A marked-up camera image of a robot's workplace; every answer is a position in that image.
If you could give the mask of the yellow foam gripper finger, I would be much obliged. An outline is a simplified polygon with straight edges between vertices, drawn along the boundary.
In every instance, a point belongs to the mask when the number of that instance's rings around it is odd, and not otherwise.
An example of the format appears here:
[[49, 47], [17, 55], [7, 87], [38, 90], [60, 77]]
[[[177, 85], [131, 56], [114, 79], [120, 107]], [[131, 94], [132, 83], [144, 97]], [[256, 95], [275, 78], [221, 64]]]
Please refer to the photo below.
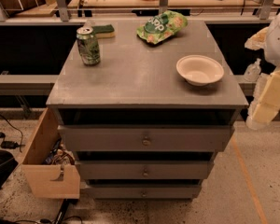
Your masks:
[[269, 125], [280, 111], [280, 67], [269, 75], [260, 74], [253, 97], [245, 124], [257, 130]]
[[268, 28], [265, 27], [261, 30], [259, 30], [257, 33], [249, 37], [245, 42], [245, 47], [247, 49], [252, 50], [258, 50], [263, 49], [265, 40], [266, 40], [266, 34], [267, 34]]

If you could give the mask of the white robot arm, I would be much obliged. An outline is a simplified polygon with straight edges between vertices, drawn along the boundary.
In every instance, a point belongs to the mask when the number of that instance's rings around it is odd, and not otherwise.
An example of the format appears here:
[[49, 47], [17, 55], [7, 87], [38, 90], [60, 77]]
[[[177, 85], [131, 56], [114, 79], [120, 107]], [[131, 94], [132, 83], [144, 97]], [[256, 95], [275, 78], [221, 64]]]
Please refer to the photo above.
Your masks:
[[245, 42], [248, 49], [263, 49], [265, 61], [275, 66], [269, 75], [261, 74], [256, 82], [246, 125], [253, 130], [267, 126], [280, 111], [280, 12], [265, 27]]

